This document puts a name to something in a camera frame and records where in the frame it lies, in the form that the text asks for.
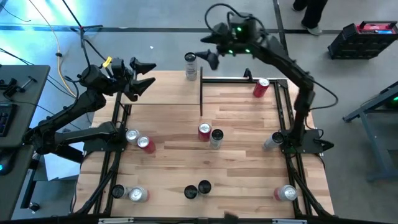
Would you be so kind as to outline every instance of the gray floor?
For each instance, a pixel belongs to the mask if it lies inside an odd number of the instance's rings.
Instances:
[[[61,1],[34,1],[53,25],[75,25]],[[247,11],[263,21],[267,28],[276,29],[272,0],[229,0],[229,1],[187,1],[187,0],[118,0],[118,1],[67,1],[83,25],[103,24],[108,27],[178,27],[203,28],[203,15],[207,7],[215,2],[227,2],[239,11]],[[290,9],[293,0],[279,0],[285,29],[301,29],[302,13]],[[32,22],[20,22],[5,11],[0,12],[0,25],[37,24],[45,25],[34,8],[24,0],[8,0],[6,8]],[[323,13],[321,26],[325,29],[341,29],[352,22],[363,20],[396,20],[396,0],[329,0]],[[225,9],[218,9],[210,15],[210,23],[224,21]],[[72,32],[57,32],[61,52],[64,54],[62,72],[72,78],[85,68],[79,37]],[[183,54],[188,51],[214,49],[203,44],[198,33],[88,33],[88,37],[100,52],[112,57],[129,60],[137,57],[143,62],[157,63],[158,70],[181,70],[184,67]],[[340,98],[337,106],[314,111],[315,124],[325,130],[325,139],[335,147],[325,153],[326,175],[335,213],[345,218],[398,222],[398,182],[366,182],[366,174],[377,171],[369,140],[360,120],[350,124],[341,118],[356,109],[362,102],[381,89],[397,81],[396,65],[398,44],[394,43],[380,56],[368,61],[330,60],[326,47],[335,35],[314,37],[307,34],[287,34],[287,46],[292,58],[305,70],[311,71],[316,80]],[[0,31],[0,47],[36,64],[51,66],[50,74],[59,80],[57,73],[57,51],[51,32]],[[92,63],[101,60],[91,49],[88,54]],[[0,62],[20,63],[4,54]],[[240,77],[246,67],[255,76],[283,77],[275,68],[264,65],[249,56],[225,57],[220,69],[212,72],[208,65],[206,76]],[[322,89],[316,89],[315,106],[327,105],[333,98]],[[51,111],[58,111],[72,99],[46,85],[39,104]],[[32,125],[45,118],[46,112],[38,109]],[[85,116],[76,120],[75,125],[85,128],[90,125]],[[37,186],[34,193],[42,209],[32,215],[29,211],[16,209],[13,218],[48,217],[68,212],[73,193],[73,182],[49,182]]]

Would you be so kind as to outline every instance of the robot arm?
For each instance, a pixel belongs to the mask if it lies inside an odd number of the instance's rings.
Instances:
[[[112,122],[105,122],[97,128],[90,128],[70,133],[57,133],[56,131],[71,123],[88,112],[103,108],[106,104],[105,95],[123,92],[131,101],[137,101],[145,90],[155,81],[155,78],[137,80],[137,75],[145,74],[152,70],[156,64],[140,63],[136,58],[130,61],[132,70],[124,66],[123,60],[115,58],[112,61],[111,77],[103,74],[99,67],[90,65],[82,75],[78,75],[79,83],[87,87],[70,106],[64,106],[57,114],[47,117],[46,120],[28,130],[24,136],[25,144],[32,144],[39,154],[54,153],[71,161],[81,162],[83,155],[77,149],[69,146],[70,143],[103,139],[109,141],[118,135],[118,130]]]
[[[220,23],[214,26],[211,35],[202,38],[201,41],[216,44],[217,53],[212,53],[210,50],[196,53],[198,57],[209,62],[212,70],[218,67],[219,55],[251,54],[253,58],[275,66],[299,87],[300,90],[294,103],[295,123],[286,138],[292,146],[300,146],[305,131],[304,119],[308,116],[315,96],[313,77],[308,72],[304,72],[295,60],[286,54],[280,42],[264,30],[257,30],[254,19],[250,17],[245,19],[240,16],[233,16],[229,25]]]

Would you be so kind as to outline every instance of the black pants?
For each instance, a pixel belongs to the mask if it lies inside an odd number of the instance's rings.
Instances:
[[[328,0],[295,0],[293,7],[295,10],[301,11],[307,7],[305,15],[301,23],[310,29],[316,28],[321,21],[323,8]]]

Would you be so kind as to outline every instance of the yellow cable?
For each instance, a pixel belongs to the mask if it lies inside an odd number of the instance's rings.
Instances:
[[[29,0],[30,3],[33,5],[33,7],[35,7],[35,9],[37,10],[37,12],[43,17],[43,19],[45,20],[45,22],[49,25],[49,27],[51,28],[52,33],[55,36],[55,39],[57,40],[57,48],[58,48],[58,53],[61,53],[60,50],[60,42],[58,41],[58,37],[54,32],[54,29],[52,28],[52,26],[50,25],[50,23],[45,19],[45,17],[43,16],[43,14],[39,11],[39,9],[35,6],[35,4],[33,4],[33,2],[31,0]],[[70,87],[68,86],[68,84],[66,83],[65,79],[63,78],[62,72],[61,72],[61,64],[60,64],[60,57],[57,56],[57,67],[58,67],[58,74],[60,75],[63,84],[65,85],[65,87],[68,89],[68,91],[70,92],[70,94],[72,94],[74,97],[76,97],[75,93],[71,91]]]

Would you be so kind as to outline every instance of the black crate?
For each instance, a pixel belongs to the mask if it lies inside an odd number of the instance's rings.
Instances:
[[[328,46],[332,59],[371,59],[398,39],[396,21],[362,22],[343,28],[336,39]],[[388,27],[389,29],[368,29],[368,27]]]

